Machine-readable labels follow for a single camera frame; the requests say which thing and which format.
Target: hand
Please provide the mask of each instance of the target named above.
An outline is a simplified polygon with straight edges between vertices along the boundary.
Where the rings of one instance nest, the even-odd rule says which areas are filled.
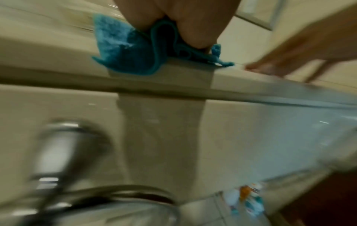
[[[335,64],[357,59],[357,4],[302,29],[246,70],[284,77],[312,60],[325,62],[305,82]]]
[[[210,48],[226,28],[241,0],[114,0],[136,29],[148,30],[168,17],[182,39],[198,49]]]

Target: blue microfiber cloth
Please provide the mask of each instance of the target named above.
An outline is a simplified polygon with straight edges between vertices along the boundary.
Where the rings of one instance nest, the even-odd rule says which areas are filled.
[[[168,57],[220,64],[223,67],[234,65],[219,59],[219,44],[212,47],[212,54],[205,54],[188,46],[182,41],[176,24],[167,19],[158,21],[149,32],[143,33],[125,22],[96,15],[94,28],[100,58],[93,59],[114,71],[151,75]]]

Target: chrome faucet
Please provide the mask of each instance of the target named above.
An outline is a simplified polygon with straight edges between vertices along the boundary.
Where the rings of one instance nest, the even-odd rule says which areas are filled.
[[[112,151],[106,133],[90,122],[57,120],[47,124],[35,148],[31,192],[0,204],[0,225],[79,225],[138,213],[151,216],[150,224],[177,225],[178,208],[160,189],[121,185],[68,191]]]

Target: blue towel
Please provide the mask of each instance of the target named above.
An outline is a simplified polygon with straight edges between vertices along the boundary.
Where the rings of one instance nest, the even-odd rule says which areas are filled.
[[[219,59],[221,45],[212,47],[212,54],[205,54],[182,41],[176,24],[170,20],[158,21],[147,33],[135,30],[125,22],[104,15],[94,17],[94,30],[97,38],[98,63],[114,71],[151,75],[166,62],[168,57],[220,64],[223,67],[234,65]]]

